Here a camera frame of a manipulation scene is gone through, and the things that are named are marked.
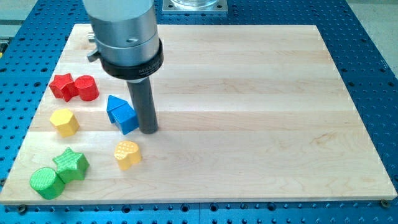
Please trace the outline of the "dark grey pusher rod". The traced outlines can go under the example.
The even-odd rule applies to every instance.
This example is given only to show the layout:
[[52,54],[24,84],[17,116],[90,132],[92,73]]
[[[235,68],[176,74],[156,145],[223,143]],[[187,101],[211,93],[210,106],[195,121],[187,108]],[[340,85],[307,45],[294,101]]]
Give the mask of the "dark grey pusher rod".
[[158,122],[149,78],[129,80],[127,87],[137,114],[140,131],[144,134],[155,133],[158,130]]

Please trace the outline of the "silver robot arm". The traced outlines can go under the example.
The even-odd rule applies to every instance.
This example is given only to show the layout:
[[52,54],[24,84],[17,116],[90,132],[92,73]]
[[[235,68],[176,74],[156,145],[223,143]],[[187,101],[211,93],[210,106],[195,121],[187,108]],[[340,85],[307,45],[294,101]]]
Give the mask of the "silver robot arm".
[[83,0],[94,32],[95,49],[87,56],[103,70],[127,82],[139,129],[158,130],[150,75],[164,61],[152,0]]

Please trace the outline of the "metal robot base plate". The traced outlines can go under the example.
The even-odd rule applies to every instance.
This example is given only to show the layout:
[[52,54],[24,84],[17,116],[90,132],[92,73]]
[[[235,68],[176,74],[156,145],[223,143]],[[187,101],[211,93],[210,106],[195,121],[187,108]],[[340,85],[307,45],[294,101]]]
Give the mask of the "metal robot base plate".
[[227,12],[227,0],[163,0],[164,13]]

